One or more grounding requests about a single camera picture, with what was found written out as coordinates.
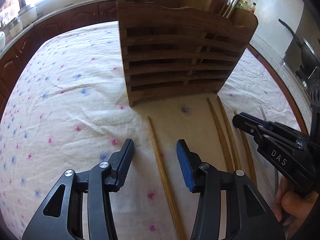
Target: human hand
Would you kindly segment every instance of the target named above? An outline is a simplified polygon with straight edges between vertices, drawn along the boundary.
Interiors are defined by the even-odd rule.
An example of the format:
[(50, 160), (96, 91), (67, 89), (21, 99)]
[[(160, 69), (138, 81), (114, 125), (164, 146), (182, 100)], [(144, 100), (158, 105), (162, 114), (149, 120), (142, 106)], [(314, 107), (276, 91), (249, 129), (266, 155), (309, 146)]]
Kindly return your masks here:
[(298, 194), (292, 192), (292, 190), (293, 188), (290, 185), (290, 182), (285, 177), (282, 177), (276, 193), (275, 201), (271, 207), (271, 210), (278, 221), (281, 221), (282, 219), (282, 209), (292, 215), (284, 223), (284, 226), (288, 227), (288, 239), (293, 236), (293, 234), (303, 224), (318, 198), (318, 193), (313, 191), (302, 199)]

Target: countertop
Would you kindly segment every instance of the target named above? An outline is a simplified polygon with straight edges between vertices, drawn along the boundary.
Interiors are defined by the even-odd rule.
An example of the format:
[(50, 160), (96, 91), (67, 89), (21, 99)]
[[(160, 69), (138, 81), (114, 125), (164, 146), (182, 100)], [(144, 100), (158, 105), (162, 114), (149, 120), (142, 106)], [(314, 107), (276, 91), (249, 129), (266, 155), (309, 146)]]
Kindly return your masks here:
[(292, 73), (289, 66), (284, 60), (258, 35), (254, 34), (250, 45), (254, 47), (262, 57), (272, 66), (276, 73), (280, 76), (294, 101), (296, 102), (303, 120), (306, 124), (308, 132), (311, 129), (312, 112), (310, 108), (310, 99), (306, 95), (305, 89), (297, 77)]
[(74, 9), (74, 8), (77, 8), (77, 7), (80, 7), (80, 6), (84, 6), (84, 5), (87, 5), (87, 4), (97, 3), (97, 2), (102, 2), (102, 1), (108, 1), (108, 0), (88, 0), (88, 1), (85, 1), (85, 2), (77, 3), (77, 4), (71, 4), (71, 5), (65, 6), (64, 8), (52, 11), (51, 13), (48, 13), (48, 14), (46, 14), (44, 16), (41, 16), (39, 19), (34, 21), (29, 26), (25, 27), (18, 35), (16, 35), (15, 37), (13, 37), (10, 41), (8, 41), (6, 43), (4, 48), (2, 50), (0, 50), (0, 59), (24, 34), (26, 34), (29, 30), (31, 30), (34, 26), (36, 26), (40, 22), (43, 22), (43, 21), (49, 19), (50, 17), (53, 17), (53, 16), (55, 16), (57, 14), (65, 12), (65, 11), (68, 11), (68, 10), (71, 10), (71, 9)]

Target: white container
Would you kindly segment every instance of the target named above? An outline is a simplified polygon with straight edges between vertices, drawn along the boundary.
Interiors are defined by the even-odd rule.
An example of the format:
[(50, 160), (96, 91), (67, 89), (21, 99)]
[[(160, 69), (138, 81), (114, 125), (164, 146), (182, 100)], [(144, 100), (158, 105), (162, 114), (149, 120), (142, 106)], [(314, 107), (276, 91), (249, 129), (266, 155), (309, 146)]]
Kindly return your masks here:
[(4, 48), (5, 46), (5, 35), (4, 32), (0, 32), (0, 51)]
[(22, 27), (26, 27), (37, 19), (36, 6), (33, 4), (26, 5), (19, 11)]
[(10, 29), (10, 35), (11, 37), (15, 37), (19, 32), (21, 32), (23, 29), (22, 22), (17, 23), (15, 26), (13, 26)]

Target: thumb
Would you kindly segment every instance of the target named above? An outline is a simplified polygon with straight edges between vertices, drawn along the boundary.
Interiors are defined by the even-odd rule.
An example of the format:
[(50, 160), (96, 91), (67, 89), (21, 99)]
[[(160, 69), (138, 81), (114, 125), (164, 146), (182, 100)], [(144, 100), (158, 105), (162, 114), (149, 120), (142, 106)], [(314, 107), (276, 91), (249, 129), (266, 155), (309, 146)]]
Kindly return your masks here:
[(281, 201), (281, 205), (287, 213), (301, 220), (305, 220), (307, 218), (313, 204), (314, 202), (310, 201), (310, 199), (302, 199), (298, 194), (292, 191), (288, 191)]

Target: silver screw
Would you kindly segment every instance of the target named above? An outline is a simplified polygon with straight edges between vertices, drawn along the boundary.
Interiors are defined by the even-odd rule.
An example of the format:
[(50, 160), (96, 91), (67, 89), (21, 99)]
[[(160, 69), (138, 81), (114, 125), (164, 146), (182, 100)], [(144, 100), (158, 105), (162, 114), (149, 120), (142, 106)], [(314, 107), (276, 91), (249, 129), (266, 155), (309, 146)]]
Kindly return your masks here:
[(67, 171), (64, 172), (64, 175), (66, 177), (70, 177), (72, 174), (73, 174), (73, 170), (67, 170)]
[(102, 163), (99, 164), (99, 166), (100, 166), (101, 168), (106, 168), (106, 167), (109, 166), (109, 163), (108, 163), (108, 162), (102, 162)]
[(236, 170), (236, 174), (240, 177), (242, 177), (244, 175), (244, 171), (242, 170)]
[(209, 168), (209, 163), (201, 163), (200, 167), (203, 169), (207, 169), (207, 168)]

